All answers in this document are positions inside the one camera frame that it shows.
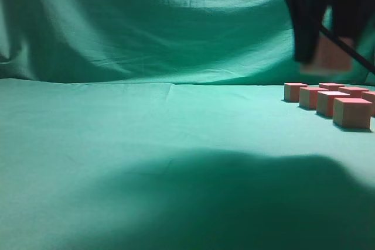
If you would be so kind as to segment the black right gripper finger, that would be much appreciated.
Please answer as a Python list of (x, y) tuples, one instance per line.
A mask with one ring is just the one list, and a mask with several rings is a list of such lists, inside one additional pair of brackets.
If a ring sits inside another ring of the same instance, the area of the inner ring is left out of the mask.
[(294, 31), (294, 59), (310, 63), (319, 40), (319, 27), (331, 0), (285, 0)]
[(362, 36), (374, 16), (374, 0), (334, 0), (332, 4), (333, 32), (352, 44)]

